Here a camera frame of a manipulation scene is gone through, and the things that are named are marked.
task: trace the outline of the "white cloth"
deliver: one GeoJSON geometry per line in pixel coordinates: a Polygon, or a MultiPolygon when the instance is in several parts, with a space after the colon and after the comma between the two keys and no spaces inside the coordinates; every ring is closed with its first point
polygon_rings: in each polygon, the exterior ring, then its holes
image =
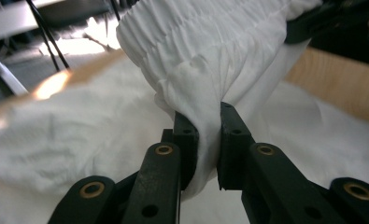
{"type": "Polygon", "coordinates": [[[220,101],[246,101],[249,116],[262,105],[298,57],[298,51],[290,52],[268,68],[286,37],[286,20],[319,3],[144,0],[123,17],[118,39],[156,90],[156,103],[172,116],[185,115],[200,134],[197,168],[185,197],[202,190],[214,174],[220,101]]]}

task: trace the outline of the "screw hole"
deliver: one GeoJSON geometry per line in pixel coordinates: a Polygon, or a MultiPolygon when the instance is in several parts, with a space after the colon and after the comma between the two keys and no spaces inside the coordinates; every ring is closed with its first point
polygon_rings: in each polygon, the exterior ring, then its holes
{"type": "Polygon", "coordinates": [[[311,206],[307,206],[304,208],[304,210],[309,217],[312,217],[314,219],[321,219],[321,213],[318,209],[311,206]]]}
{"type": "Polygon", "coordinates": [[[240,131],[240,130],[233,130],[232,133],[233,134],[240,134],[240,133],[242,133],[242,131],[240,131]]]}
{"type": "Polygon", "coordinates": [[[170,146],[160,146],[155,148],[155,153],[157,153],[158,155],[169,155],[170,153],[173,152],[173,148],[170,146]]]}
{"type": "Polygon", "coordinates": [[[275,151],[270,148],[270,147],[266,147],[266,146],[259,146],[257,147],[257,150],[263,154],[263,155],[267,155],[267,156],[272,156],[275,154],[275,151]]]}
{"type": "Polygon", "coordinates": [[[143,217],[155,217],[158,214],[158,207],[154,204],[147,205],[141,211],[143,217]]]}
{"type": "Polygon", "coordinates": [[[359,195],[362,195],[362,196],[365,196],[367,195],[367,192],[364,191],[364,189],[361,189],[359,187],[356,187],[356,186],[353,186],[350,188],[353,192],[355,192],[356,194],[359,194],[359,195]]]}
{"type": "Polygon", "coordinates": [[[102,182],[95,181],[83,186],[79,191],[79,195],[82,198],[91,199],[102,194],[104,190],[105,185],[102,182]]]}

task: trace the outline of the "circular hole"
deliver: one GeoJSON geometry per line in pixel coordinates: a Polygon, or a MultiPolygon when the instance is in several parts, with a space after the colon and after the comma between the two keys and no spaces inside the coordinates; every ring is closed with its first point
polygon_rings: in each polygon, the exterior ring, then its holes
{"type": "Polygon", "coordinates": [[[173,152],[173,149],[170,146],[160,146],[155,149],[155,152],[158,155],[168,155],[173,152]]]}
{"type": "Polygon", "coordinates": [[[361,189],[361,188],[359,188],[359,187],[357,187],[357,186],[353,186],[353,187],[351,187],[350,189],[351,189],[354,193],[359,194],[359,195],[361,195],[361,196],[366,196],[366,195],[367,195],[367,192],[365,192],[365,190],[364,190],[364,189],[361,189]]]}
{"type": "Polygon", "coordinates": [[[102,182],[94,181],[84,185],[79,190],[79,195],[85,199],[91,199],[99,196],[105,190],[105,185],[102,182]]]}
{"type": "Polygon", "coordinates": [[[100,189],[100,185],[90,185],[85,189],[85,193],[95,193],[97,190],[100,189]]]}
{"type": "Polygon", "coordinates": [[[357,199],[369,201],[369,189],[362,185],[349,182],[344,185],[344,190],[357,199]]]}
{"type": "Polygon", "coordinates": [[[240,134],[240,133],[242,133],[242,131],[240,131],[240,130],[233,130],[232,133],[234,133],[234,134],[240,134]]]}
{"type": "Polygon", "coordinates": [[[147,205],[141,211],[143,217],[155,217],[158,214],[158,207],[154,204],[147,205]]]}
{"type": "Polygon", "coordinates": [[[311,206],[307,206],[304,208],[304,210],[309,217],[312,217],[314,219],[321,219],[321,213],[318,209],[311,206]]]}
{"type": "Polygon", "coordinates": [[[257,147],[257,150],[263,155],[267,155],[267,156],[272,156],[275,154],[275,151],[272,148],[266,147],[266,146],[259,146],[257,147]]]}

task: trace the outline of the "chair leg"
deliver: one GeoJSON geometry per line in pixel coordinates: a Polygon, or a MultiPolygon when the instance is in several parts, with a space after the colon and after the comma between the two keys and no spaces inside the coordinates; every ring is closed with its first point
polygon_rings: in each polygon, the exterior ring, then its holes
{"type": "Polygon", "coordinates": [[[35,16],[35,21],[36,21],[38,27],[40,27],[42,29],[44,34],[47,36],[47,38],[52,43],[53,47],[55,47],[56,51],[58,52],[59,58],[61,59],[62,63],[64,64],[64,67],[67,68],[67,69],[70,68],[70,66],[68,65],[67,61],[65,60],[62,52],[59,50],[58,45],[55,42],[55,39],[53,38],[52,34],[50,33],[50,29],[48,28],[48,25],[42,19],[41,15],[39,14],[39,12],[38,12],[37,8],[35,7],[34,3],[32,2],[32,0],[26,0],[26,2],[29,5],[30,9],[32,10],[33,15],[35,16]]]}
{"type": "Polygon", "coordinates": [[[45,36],[45,31],[41,27],[40,27],[40,31],[41,31],[41,36],[44,39],[44,43],[47,46],[48,52],[50,53],[50,57],[52,58],[53,65],[55,65],[56,72],[59,72],[60,71],[59,65],[56,62],[56,58],[55,58],[55,55],[52,52],[52,49],[50,48],[50,43],[49,43],[47,37],[45,36]]]}
{"type": "Polygon", "coordinates": [[[116,0],[110,0],[110,3],[112,5],[112,9],[114,10],[114,14],[117,17],[117,21],[120,22],[121,17],[120,14],[118,13],[118,8],[117,8],[117,2],[116,0]]]}

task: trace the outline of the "black plastic part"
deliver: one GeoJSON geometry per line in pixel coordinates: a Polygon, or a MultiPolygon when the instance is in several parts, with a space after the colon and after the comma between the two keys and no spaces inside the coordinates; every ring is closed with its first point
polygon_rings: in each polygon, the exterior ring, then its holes
{"type": "Polygon", "coordinates": [[[217,165],[220,189],[242,189],[246,155],[255,141],[232,105],[221,103],[221,144],[217,165]]]}
{"type": "Polygon", "coordinates": [[[329,1],[320,7],[310,10],[295,20],[287,21],[286,44],[297,44],[313,37],[316,33],[327,32],[332,29],[331,24],[325,23],[336,15],[339,4],[329,1]]]}
{"type": "Polygon", "coordinates": [[[181,151],[181,189],[190,184],[198,161],[199,133],[192,123],[178,112],[175,115],[173,143],[181,151]]]}
{"type": "Polygon", "coordinates": [[[348,177],[337,178],[330,186],[328,197],[348,223],[369,224],[369,184],[348,177]]]}
{"type": "Polygon", "coordinates": [[[49,224],[52,223],[105,223],[108,216],[107,210],[110,206],[111,196],[114,194],[115,183],[109,178],[103,176],[90,176],[77,182],[59,202],[55,211],[50,218],[49,224]],[[90,183],[102,183],[104,190],[96,197],[87,198],[91,195],[92,190],[98,190],[90,187],[81,195],[81,189],[90,183]]]}
{"type": "Polygon", "coordinates": [[[179,148],[155,144],[143,160],[121,224],[178,223],[179,197],[179,148]]]}
{"type": "Polygon", "coordinates": [[[129,200],[129,196],[132,193],[132,188],[135,185],[135,180],[137,179],[138,172],[129,175],[124,178],[122,181],[115,185],[115,193],[112,197],[112,201],[110,203],[110,208],[108,210],[108,214],[111,214],[109,217],[104,218],[104,223],[121,223],[123,218],[123,214],[126,211],[127,202],[129,200]]]}
{"type": "Polygon", "coordinates": [[[173,143],[173,129],[163,129],[161,142],[173,143]]]}
{"type": "Polygon", "coordinates": [[[278,148],[254,144],[242,202],[251,224],[346,223],[278,148]]]}
{"type": "Polygon", "coordinates": [[[347,30],[369,21],[369,0],[330,0],[287,22],[286,44],[347,30]]]}

